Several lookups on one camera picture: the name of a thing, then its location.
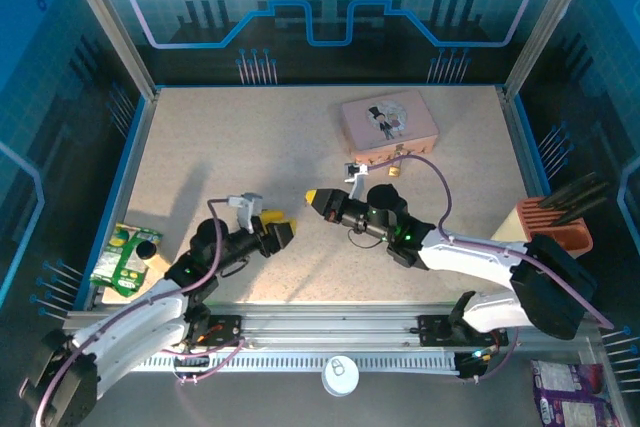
black bracket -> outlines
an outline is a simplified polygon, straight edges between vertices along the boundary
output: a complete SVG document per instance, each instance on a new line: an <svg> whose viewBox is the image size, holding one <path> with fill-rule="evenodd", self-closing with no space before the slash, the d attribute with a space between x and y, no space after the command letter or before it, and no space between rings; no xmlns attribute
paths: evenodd
<svg viewBox="0 0 640 427"><path fill-rule="evenodd" d="M234 339L239 341L241 335L242 317L240 315L211 314L206 330L195 340L197 346L217 347Z"/></svg>
<svg viewBox="0 0 640 427"><path fill-rule="evenodd" d="M410 332L420 336L420 347L491 347L496 340L491 333L476 332L462 324L449 323L448 315L419 315L418 327ZM506 331L495 331L500 347L509 345Z"/></svg>

beige table surface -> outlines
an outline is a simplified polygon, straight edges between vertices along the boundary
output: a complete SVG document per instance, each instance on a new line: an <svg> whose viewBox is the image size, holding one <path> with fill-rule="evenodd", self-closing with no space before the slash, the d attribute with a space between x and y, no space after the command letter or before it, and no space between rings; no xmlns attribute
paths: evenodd
<svg viewBox="0 0 640 427"><path fill-rule="evenodd" d="M160 94L125 222L163 232L170 259L188 249L207 218L206 199L257 192L265 206L298 220L289 247L259 254L222 279L212 300L238 302L442 302L466 290L495 290L474 277L405 269L383 246L361 250L347 229L304 205L314 188L341 188L349 161L338 104L405 90L385 86L169 88ZM454 199L447 228L489 238L525 190L495 89L418 87L440 128L429 159L448 179ZM390 182L386 169L367 187ZM393 180L416 217L436 223L445 208L437 177L405 161ZM231 230L235 211L219 215ZM359 237L363 244L370 239Z"/></svg>

pink box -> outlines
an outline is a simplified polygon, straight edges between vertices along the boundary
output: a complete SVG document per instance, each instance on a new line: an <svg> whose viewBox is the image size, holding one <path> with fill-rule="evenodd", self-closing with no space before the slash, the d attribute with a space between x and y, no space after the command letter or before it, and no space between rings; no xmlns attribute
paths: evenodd
<svg viewBox="0 0 640 427"><path fill-rule="evenodd" d="M373 165L399 154L427 154L438 138L438 126L417 90L347 102L341 110L356 162Z"/></svg>

metal pin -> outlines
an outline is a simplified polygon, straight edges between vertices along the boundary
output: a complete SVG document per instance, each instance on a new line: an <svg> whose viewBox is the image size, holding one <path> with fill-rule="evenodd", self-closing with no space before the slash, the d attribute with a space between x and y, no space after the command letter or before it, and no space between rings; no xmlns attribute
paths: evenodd
<svg viewBox="0 0 640 427"><path fill-rule="evenodd" d="M127 134L124 132L124 130L122 130L122 127L120 127L118 123L113 119L111 119L111 123L116 126L116 129L118 129L118 132L120 132L120 134L122 134L122 136L126 139Z"/></svg>
<svg viewBox="0 0 640 427"><path fill-rule="evenodd" d="M273 67L273 81L278 85L278 71L276 70L276 59L271 59L271 66Z"/></svg>
<svg viewBox="0 0 640 427"><path fill-rule="evenodd" d="M78 290L78 287L76 287L75 285L71 285L71 284L66 283L64 280L60 280L56 274L53 274L51 276L51 282L54 283L54 284L64 285L65 287L69 287L70 289L75 290L75 291Z"/></svg>
<svg viewBox="0 0 640 427"><path fill-rule="evenodd" d="M556 170L554 170L549 174L549 176L547 177L547 180L551 180L558 172L562 170L562 167L566 165L569 165L569 159L564 159L562 163L558 167L556 167Z"/></svg>
<svg viewBox="0 0 640 427"><path fill-rule="evenodd" d="M606 334L602 336L602 339L608 339L609 337L613 337L614 335L620 335L620 334L624 334L624 335L631 335L631 327L629 327L628 325L625 325L622 330L618 330L617 332L611 332L610 334Z"/></svg>
<svg viewBox="0 0 640 427"><path fill-rule="evenodd" d="M623 359L623 360L616 360L615 362L611 362L611 365L614 364L628 364L629 362L638 362L640 360L640 358L636 357L633 359Z"/></svg>
<svg viewBox="0 0 640 427"><path fill-rule="evenodd" d="M456 55L456 52L458 51L457 48L455 47L451 47L451 57L449 58L449 62L447 62L447 71L444 73L444 81L447 81L447 75L449 75L449 69L451 68L451 65L453 64L453 58Z"/></svg>
<svg viewBox="0 0 640 427"><path fill-rule="evenodd" d="M70 270L71 272L73 272L73 273L75 273L75 274L78 274L78 276L80 276L80 277L82 277L82 276L83 276L82 272L80 272L80 271L78 271L78 270L76 270L76 269L72 269L72 268L71 268L71 267L69 267L67 264L65 264L64 262L62 262L62 259L58 259L58 260L56 260L56 265L57 265L58 267L64 267L65 269Z"/></svg>
<svg viewBox="0 0 640 427"><path fill-rule="evenodd" d="M247 82L249 82L249 71L247 70L247 59L244 57L246 50L244 49L238 49L238 53L240 54L240 57L242 57L242 65L244 66L244 78L247 79Z"/></svg>
<svg viewBox="0 0 640 427"><path fill-rule="evenodd" d="M469 67L469 64L471 63L471 59L467 59L464 61L464 68L462 69L462 73L460 74L460 78L458 79L458 83L462 83L462 81L464 80L464 76L467 73L467 68Z"/></svg>
<svg viewBox="0 0 640 427"><path fill-rule="evenodd" d="M564 146L562 145L562 143L563 143L565 140L569 140L569 134L565 134L565 136L564 136L564 138L563 138L563 139L560 139L560 140L555 141L555 144L556 144L556 145L555 145L553 148L551 148L551 149L547 149L547 150L545 151L545 153L544 153L544 154L542 154L542 156L541 156L541 158L542 158L542 162L546 162L546 161L548 161L548 160L549 160L549 157L551 157L551 156L556 152L556 150L558 150L560 147L564 147Z"/></svg>
<svg viewBox="0 0 640 427"><path fill-rule="evenodd" d="M433 66L436 65L436 58L432 58L431 61L429 62L429 72L427 73L427 84L429 83L429 80L431 79L431 72L433 72Z"/></svg>
<svg viewBox="0 0 640 427"><path fill-rule="evenodd" d="M70 293L69 293L69 292L67 292L66 290L63 290L63 289L61 289L61 288L59 288L59 287L56 287L55 285L51 285L51 284L46 283L42 277L38 277L38 278L36 279L36 285L37 285L38 287L42 287L42 286L44 286L44 287L49 287L50 289L55 290L56 292L60 292L61 294L68 295L68 296L69 296L69 297L71 297L72 299L75 299L75 298L76 298L76 296L75 296L75 295L70 294Z"/></svg>
<svg viewBox="0 0 640 427"><path fill-rule="evenodd" d="M553 154L549 159L547 160L543 160L542 162L545 164L544 165L544 170L548 170L548 167L554 163L556 161L556 159L558 158L558 156L564 154L564 147L560 147L557 152L555 154Z"/></svg>
<svg viewBox="0 0 640 427"><path fill-rule="evenodd" d="M262 53L264 54L265 62L267 64L267 74L269 74L269 83L273 84L273 80L271 80L271 69L269 69L269 49L262 49Z"/></svg>
<svg viewBox="0 0 640 427"><path fill-rule="evenodd" d="M640 337L629 337L628 339L619 340L617 342L611 342L610 344L604 344L605 347L613 347L614 345L626 344L627 342L633 342L634 340L638 340Z"/></svg>
<svg viewBox="0 0 640 427"><path fill-rule="evenodd" d="M113 100L115 106L118 107L118 111L122 113L122 116L127 121L127 124L131 123L131 119L133 118L133 116L129 113L127 107L123 105L120 99L116 99L116 95L113 93L113 91L109 91L109 97L111 97L111 100Z"/></svg>
<svg viewBox="0 0 640 427"><path fill-rule="evenodd" d="M44 270L52 270L53 272L57 272L58 274L62 275L63 277L66 277L67 279L70 279L70 280L72 280L74 282L77 282L78 284L80 283L80 279L77 279L77 278L73 277L72 275L69 275L66 272L63 272L60 269L56 269L55 267L53 267L46 260L42 263L42 268Z"/></svg>
<svg viewBox="0 0 640 427"><path fill-rule="evenodd" d="M542 142L540 142L538 150L546 148L547 144L549 144L554 139L558 138L558 135L560 135L562 133L562 131L565 129L566 126L567 126L567 122L563 120L562 122L560 122L560 126L557 127L555 131L552 128L550 133L553 134L553 135L551 135L549 137L549 135L547 134L547 137L549 137L549 138L546 140L546 142L544 141L544 139L543 139Z"/></svg>
<svg viewBox="0 0 640 427"><path fill-rule="evenodd" d="M258 49L251 49L251 53L253 54L253 65L256 66L256 73L258 74L258 83L260 83L260 71L258 70Z"/></svg>
<svg viewBox="0 0 640 427"><path fill-rule="evenodd" d="M556 133L556 129L557 127L555 126L555 124L551 126L551 130L549 131L549 133L545 135L544 139L542 139L538 144L538 150L540 150L540 147L542 147L549 139L551 139L551 136Z"/></svg>
<svg viewBox="0 0 640 427"><path fill-rule="evenodd" d="M557 147L559 143L560 143L560 137L556 135L549 142L547 142L547 145L545 145L542 149L538 151L540 152L540 159L542 160L542 157L547 155L551 151L551 149L553 149L554 147Z"/></svg>
<svg viewBox="0 0 640 427"><path fill-rule="evenodd" d="M607 355L611 357L613 355L626 354L626 353L638 355L638 346L636 344L631 344L631 347L629 347L628 349L616 350L615 352L608 352Z"/></svg>
<svg viewBox="0 0 640 427"><path fill-rule="evenodd" d="M549 167L548 169L545 167L544 170L552 170L562 159L564 159L567 155L569 155L569 152L575 150L575 148L576 146L571 144L569 147L567 147L567 150L562 155L560 155L560 157L556 157L551 167Z"/></svg>
<svg viewBox="0 0 640 427"><path fill-rule="evenodd" d="M240 74L240 80L242 81L242 85L244 85L244 75L242 75L242 60L236 59L236 65L238 66L238 73Z"/></svg>
<svg viewBox="0 0 640 427"><path fill-rule="evenodd" d="M264 73L264 59L260 59L260 60L259 60L259 62L260 62L260 69L262 70L262 79L263 79L263 80L262 80L262 83L266 85L266 83L267 83L267 76L266 76L266 74Z"/></svg>
<svg viewBox="0 0 640 427"><path fill-rule="evenodd" d="M454 72L456 71L456 68L458 67L458 64L460 64L460 59L453 59L453 69L451 69L451 74L449 75L449 80L447 81L448 84L452 84L452 80L453 80L453 75Z"/></svg>
<svg viewBox="0 0 640 427"><path fill-rule="evenodd" d="M630 374L632 372L640 372L640 365L636 365L635 369L614 370L614 374Z"/></svg>
<svg viewBox="0 0 640 427"><path fill-rule="evenodd" d="M256 85L256 74L253 71L253 60L247 60L247 65L249 66L249 72L251 72L251 83Z"/></svg>
<svg viewBox="0 0 640 427"><path fill-rule="evenodd" d="M465 58L466 58L468 53L469 53L469 47L465 47L464 49L462 49L462 57L460 58L460 64L458 65L458 71L456 72L456 75L453 76L454 79L457 79L458 75L462 71L462 66L464 65L464 61L465 61Z"/></svg>
<svg viewBox="0 0 640 427"><path fill-rule="evenodd" d="M60 319L60 320L62 320L62 321L67 320L67 319L66 319L66 318L64 318L64 317L61 317L61 316L56 315L56 314L54 314L54 313L52 313L52 312L49 312L49 311L48 311L47 309L45 309L44 307L40 307L40 308L38 309L38 315L41 315L41 316L42 316L42 315L48 315L49 317L54 317L54 318L56 318L56 319Z"/></svg>
<svg viewBox="0 0 640 427"><path fill-rule="evenodd" d="M440 83L440 79L442 79L442 74L444 73L444 69L449 63L449 59L442 59L442 68L440 69L440 74L438 75L438 84Z"/></svg>
<svg viewBox="0 0 640 427"><path fill-rule="evenodd" d="M118 105L117 103L113 102L111 103L111 112L113 113L113 115L117 114L118 118L122 122L122 125L124 125L124 127L127 130L129 130L129 121L127 120L127 116L124 115L124 113L122 112L122 107L120 107L120 105Z"/></svg>
<svg viewBox="0 0 640 427"><path fill-rule="evenodd" d="M440 53L438 54L438 60L436 60L436 70L433 73L433 80L436 80L436 75L438 75L438 70L440 70L440 61L442 60L442 56L444 54L444 50L445 50L444 47L440 47L438 49L438 52L440 52Z"/></svg>
<svg viewBox="0 0 640 427"><path fill-rule="evenodd" d="M51 304L49 302L45 302L44 300L40 300L36 294L31 294L31 296L29 297L29 302L32 304L42 304L42 305L46 305L47 307L51 307L53 309L58 309L61 310L63 312L69 312L67 309L64 309L58 305L55 304Z"/></svg>
<svg viewBox="0 0 640 427"><path fill-rule="evenodd" d="M55 300L55 301L58 301L58 302L62 302L63 304L67 304L69 307L73 307L73 304L71 302L69 302L68 300L64 300L64 299L62 299L60 297L56 297L55 295L53 295L53 292L51 292L50 290L47 290L44 293L44 298L46 300Z"/></svg>
<svg viewBox="0 0 640 427"><path fill-rule="evenodd" d="M124 91L124 86L118 85L116 82L114 82L113 85L116 88L116 91L118 92L118 95L120 95L120 98L124 101L124 103L127 104L127 106L129 107L129 109L131 109L132 112L135 112L136 108L131 103L131 99L129 99L129 97L127 97L127 93Z"/></svg>
<svg viewBox="0 0 640 427"><path fill-rule="evenodd" d="M120 118L120 114L116 113L116 110L111 102L107 102L107 108L111 112L111 119L116 124L116 127L118 127L118 130L120 130L122 135L126 137L127 124L125 124L124 120Z"/></svg>

small black object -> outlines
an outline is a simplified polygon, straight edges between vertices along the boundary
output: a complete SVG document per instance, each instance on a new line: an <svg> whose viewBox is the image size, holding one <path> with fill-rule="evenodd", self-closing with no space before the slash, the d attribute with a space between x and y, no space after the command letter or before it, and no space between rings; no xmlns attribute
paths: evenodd
<svg viewBox="0 0 640 427"><path fill-rule="evenodd" d="M158 253L158 247L153 242L143 240L136 246L136 254L142 260L148 260Z"/></svg>
<svg viewBox="0 0 640 427"><path fill-rule="evenodd" d="M573 209L565 212L558 219L551 222L551 227L556 227L560 225L567 225L569 222L573 222L580 217L583 217L588 211L599 207L600 205L607 202L606 197L596 197L582 205L574 207Z"/></svg>
<svg viewBox="0 0 640 427"><path fill-rule="evenodd" d="M595 172L591 172L579 179L570 182L564 187L559 188L556 192L545 197L540 202L538 202L538 207L541 209L549 209L556 208L557 205L566 202L568 199L571 199L574 195L581 192L583 189L589 187L592 183L598 180L598 174Z"/></svg>
<svg viewBox="0 0 640 427"><path fill-rule="evenodd" d="M583 203L589 202L594 197L601 197L609 187L609 182L602 181L591 184L589 187L578 192L575 196L567 199L565 202L554 205L555 210L571 210L579 208Z"/></svg>

